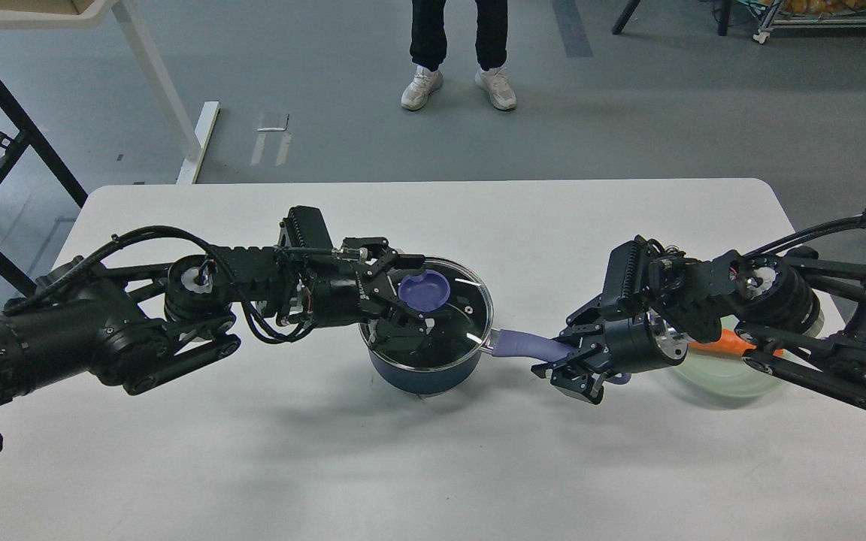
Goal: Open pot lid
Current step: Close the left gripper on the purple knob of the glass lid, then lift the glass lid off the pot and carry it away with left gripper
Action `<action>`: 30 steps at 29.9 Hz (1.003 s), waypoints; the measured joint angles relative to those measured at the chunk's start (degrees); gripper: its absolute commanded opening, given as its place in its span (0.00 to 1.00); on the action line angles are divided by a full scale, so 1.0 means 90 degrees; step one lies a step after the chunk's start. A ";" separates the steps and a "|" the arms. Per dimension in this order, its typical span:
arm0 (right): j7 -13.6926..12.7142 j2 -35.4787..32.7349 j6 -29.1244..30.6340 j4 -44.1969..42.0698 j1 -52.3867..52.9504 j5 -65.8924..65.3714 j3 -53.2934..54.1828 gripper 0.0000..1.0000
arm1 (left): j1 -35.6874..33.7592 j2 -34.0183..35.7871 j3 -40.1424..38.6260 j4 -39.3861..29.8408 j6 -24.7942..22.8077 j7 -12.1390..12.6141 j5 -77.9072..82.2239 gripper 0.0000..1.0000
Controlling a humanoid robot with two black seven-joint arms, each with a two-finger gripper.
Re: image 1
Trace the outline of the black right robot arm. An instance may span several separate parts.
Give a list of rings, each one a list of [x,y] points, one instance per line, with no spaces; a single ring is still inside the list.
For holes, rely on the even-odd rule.
[[[567,317],[565,352],[531,370],[598,404],[605,381],[680,365],[688,342],[718,341],[734,316],[746,366],[866,410],[866,264],[807,246],[864,228],[866,213],[710,261],[636,236],[610,254],[601,294]]]

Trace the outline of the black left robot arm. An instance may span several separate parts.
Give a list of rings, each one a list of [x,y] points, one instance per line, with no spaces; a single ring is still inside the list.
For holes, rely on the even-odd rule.
[[[289,209],[267,247],[137,228],[39,277],[0,312],[0,405],[85,372],[131,396],[185,376],[241,345],[234,304],[263,343],[374,323],[416,349],[451,292],[428,263],[384,237],[334,246],[315,207]]]

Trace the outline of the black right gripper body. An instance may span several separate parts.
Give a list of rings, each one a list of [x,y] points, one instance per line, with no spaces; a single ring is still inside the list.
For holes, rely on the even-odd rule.
[[[622,321],[607,321],[599,297],[575,312],[575,365],[591,373],[633,374],[683,363],[689,338],[653,309]]]

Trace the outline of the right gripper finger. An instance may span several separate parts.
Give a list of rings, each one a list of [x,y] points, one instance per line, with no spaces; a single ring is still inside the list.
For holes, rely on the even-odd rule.
[[[632,373],[614,367],[609,353],[595,353],[581,358],[580,354],[564,354],[551,362],[551,385],[568,397],[584,403],[600,404],[604,385],[629,383]]]
[[[567,316],[566,325],[554,342],[567,346],[565,353],[554,355],[547,361],[531,367],[539,378],[604,376],[611,380],[614,370],[604,339],[605,319],[601,316],[601,298],[595,297]]]

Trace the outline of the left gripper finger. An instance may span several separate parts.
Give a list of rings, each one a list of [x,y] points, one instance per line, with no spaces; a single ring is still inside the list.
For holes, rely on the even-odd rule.
[[[345,237],[341,254],[347,255],[352,262],[363,291],[362,298],[372,295],[389,297],[394,291],[389,273],[418,270],[425,261],[424,255],[394,249],[385,237]]]
[[[365,343],[375,352],[416,352],[428,345],[435,321],[391,292],[367,290]]]

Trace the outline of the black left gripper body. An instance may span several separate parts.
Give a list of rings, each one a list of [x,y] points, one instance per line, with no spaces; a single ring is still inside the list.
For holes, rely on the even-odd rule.
[[[305,286],[310,326],[340,328],[380,319],[384,308],[365,291],[370,249],[307,249]]]

